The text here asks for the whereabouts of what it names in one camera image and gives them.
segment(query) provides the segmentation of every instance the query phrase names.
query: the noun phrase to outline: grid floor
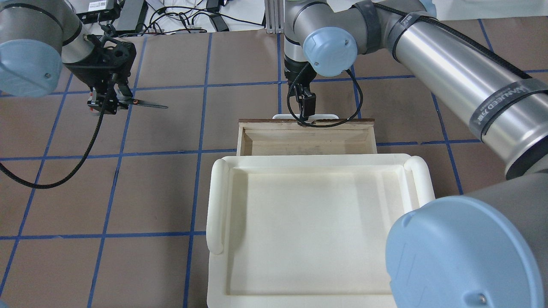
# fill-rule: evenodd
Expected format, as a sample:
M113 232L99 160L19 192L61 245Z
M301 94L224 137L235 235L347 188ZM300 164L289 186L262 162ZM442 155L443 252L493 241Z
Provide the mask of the grid floor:
M548 82L546 17L448 24ZM0 175L0 296L11 308L206 307L210 170L235 155L239 118L287 112L283 37L131 40L135 96L169 109L106 116L89 160L55 189ZM502 161L385 50L358 57L352 69L365 95L360 116L376 119L378 151L423 157L437 197L504 179ZM358 101L343 75L318 77L312 90L318 113L349 115ZM85 85L66 70L44 98L4 93L0 161L34 182L62 178L95 126L86 100Z

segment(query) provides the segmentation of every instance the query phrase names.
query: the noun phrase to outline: screw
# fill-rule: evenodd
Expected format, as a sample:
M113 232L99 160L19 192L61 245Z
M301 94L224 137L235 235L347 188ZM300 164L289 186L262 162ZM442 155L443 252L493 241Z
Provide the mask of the screw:
M485 297L485 295L483 294L480 294L479 295L479 302L482 304L482 305L485 305L487 303L487 298Z

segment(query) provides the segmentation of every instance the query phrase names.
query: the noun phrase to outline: light blue joint cap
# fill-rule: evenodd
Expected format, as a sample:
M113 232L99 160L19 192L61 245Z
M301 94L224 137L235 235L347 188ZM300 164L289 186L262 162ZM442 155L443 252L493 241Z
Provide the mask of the light blue joint cap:
M434 200L400 217L386 241L398 308L540 308L540 270L516 227L466 196Z
M432 0L419 0L420 3L423 4L424 8L426 9L426 11L430 14L432 14L432 16L434 17L437 17L437 10L436 10L436 5L432 2Z
M356 40L346 30L324 27L309 34L302 50L314 70L326 77L333 77L347 70L358 56Z
M0 89L15 96L39 97L57 87L62 61L46 43L14 39L0 44Z

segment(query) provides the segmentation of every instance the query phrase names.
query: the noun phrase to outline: black cable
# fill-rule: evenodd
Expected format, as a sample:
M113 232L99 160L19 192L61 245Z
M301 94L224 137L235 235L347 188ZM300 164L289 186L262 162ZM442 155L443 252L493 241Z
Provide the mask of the black cable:
M199 15L205 15L205 16L209 17L209 20L211 20L211 18L212 18L211 15L209 15L208 13L198 12L198 13L196 13L192 16L192 21L191 22L192 22L193 25L195 25L194 21L195 21L196 17L199 16Z
M196 11L199 11L199 12L208 12L206 9L198 9L198 8L191 8L191 7L184 7L184 6L179 6L179 5L173 5L173 6L163 7L163 8L157 9L156 11L154 11L154 13L152 13L151 19L152 19L152 17L153 17L155 14L157 14L157 12L159 12L159 11L162 10L162 9L190 9L190 10L196 10ZM251 24L251 25L261 26L261 27L262 27L262 24L258 24L258 23L256 23L256 22L252 22L252 21L248 21L248 20L242 20L242 19L234 18L234 17L228 16L228 15L222 14L222 13L216 13L216 14L217 14L217 15L221 15L221 16L223 16L223 17L226 17L226 18L228 18L228 19L235 20L235 21L245 22L246 24Z
M397 14L397 15L400 15L400 16L407 16L407 14L408 14L406 12L403 12L403 11L400 11L400 10L397 10L397 9L394 9L394 8L391 8L391 7L387 7L387 6L382 5L380 3L373 3L373 5L375 5L376 8L379 8L379 9L382 9L382 10L385 10L387 12L394 13L394 14ZM453 34L454 36L462 39L466 43L470 44L472 47L479 50L485 56L487 56L488 58L493 60L495 63L499 64L500 66L502 66L506 69L508 69L509 71L511 71L512 73L514 73L517 76L521 77L522 79L532 78L529 74L527 74L524 71L518 69L512 63L506 61L505 59L503 59L498 54L492 52L489 48L486 48L485 46L483 46L483 45L479 44L478 42L474 41L472 38L466 36L465 34L459 32L459 31L457 31L457 30L455 30L451 27L449 27L448 25L446 25L442 22L439 22L436 19L430 18L428 16L421 16L421 17L419 17L419 20L424 21L424 22L426 22L428 24L431 24L431 25L435 25L435 26L437 26L441 29L444 29L445 31Z
M182 26L185 27L185 30L188 31L189 33L191 33L190 30L189 30L189 28L186 26L185 19L183 18L184 13L181 12L181 13L178 13L177 15L178 15L178 17L179 17L179 20L180 20L181 23L182 23Z
M166 16L178 16L177 13L164 13L162 15L160 15L158 18L154 19L154 21L152 22L149 22L149 25L146 26L146 28L143 30L143 32L141 33L141 36L145 35L146 32L152 27L154 29L155 32L160 32L160 33L163 33L162 31L162 27L160 27L160 25L158 24L158 20L166 17Z
M139 22L138 24L135 25L136 30L137 30L137 28L139 28L139 25L141 25L141 31L143 30L143 27L146 27L144 22Z
M2 171L4 174L6 174L8 177L16 181L17 183L25 185L30 188L34 188L34 189L50 189L50 188L54 188L64 184L65 182L70 180L76 174L76 172L78 172L80 167L84 164L85 160L88 158L88 155L92 150L93 144L95 143L95 139L97 139L97 135L99 134L99 129L101 128L102 119L103 119L103 116L105 115L105 106L106 104L103 103L101 107L101 112L99 113L99 120L97 121L97 126L95 127L95 131L92 136L92 140L89 142L88 148L86 149L84 155L82 156L82 159L80 160L80 162L78 162L76 167L74 167L74 169L64 179L52 184L34 184L29 181L25 181L24 179L13 174L2 163L0 163L0 171Z
M349 118L344 119L340 122L333 123L333 124L326 124L326 125L316 125L316 124L306 123L305 121L303 121L299 117L297 117L297 115L293 112L293 109L291 109L291 103L289 102L289 98L291 97L290 94L293 91L293 89L295 88L295 85L298 83L299 78L301 77L301 75L304 73L304 71L309 66L310 66L310 63L307 63L301 69L299 74L297 74L297 77L295 78L295 81L289 87L289 91L287 92L287 108L289 109L289 113L291 113L291 115L295 118L295 120L297 120L297 122L299 122L300 124L302 124L304 126L317 127L317 128L326 128L326 127L339 126L339 125L344 124L344 123L352 120L353 118L355 118L358 115L358 113L359 113L359 111L360 111L360 109L362 108L362 105L363 105L363 92L362 92L362 88L359 87L359 84L358 84L358 81L356 80L356 77L354 76L354 74L352 73L352 71L350 69L346 70L345 72L350 76L350 78L352 79L352 82L356 86L356 89L358 90L358 93L359 93L359 104L358 104L358 107L356 108L356 112L354 112L354 114L352 116L350 116Z
M174 33L174 32L179 32L179 31L192 31L193 29L177 29L177 30L171 30L171 31L167 31L167 32L164 32L162 34L170 34L170 33ZM207 33L207 30L206 29L196 29L198 31L198 33Z
M203 2L203 0L200 0L200 2L196 3L196 5L195 5L194 8L197 8L198 5L202 4L202 2ZM154 15L156 15L157 13L161 13L161 14L166 13L167 9L166 9L166 7L165 7L165 1L164 1L162 4L164 5L164 7L161 7L161 8L159 8L159 9L155 10L155 11L152 13L152 15L150 16L149 24L152 22L152 18L153 18ZM188 16L186 16L186 14L192 12L193 10L194 10L194 9L190 9L190 10L188 10L188 11L186 11L186 12L181 12L181 13L185 16L187 22L190 21L190 18L189 18ZM176 21L179 21L179 19L177 19L177 18L175 18L175 17L169 16L169 18L170 18L170 19L173 19L173 20L176 20Z

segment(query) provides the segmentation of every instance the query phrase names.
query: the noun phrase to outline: wooden drawer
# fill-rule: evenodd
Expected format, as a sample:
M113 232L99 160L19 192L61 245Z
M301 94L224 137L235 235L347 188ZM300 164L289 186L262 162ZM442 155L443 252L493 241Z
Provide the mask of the wooden drawer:
M288 119L241 119L236 155L376 154L373 123L373 119L354 119L332 128L312 128Z

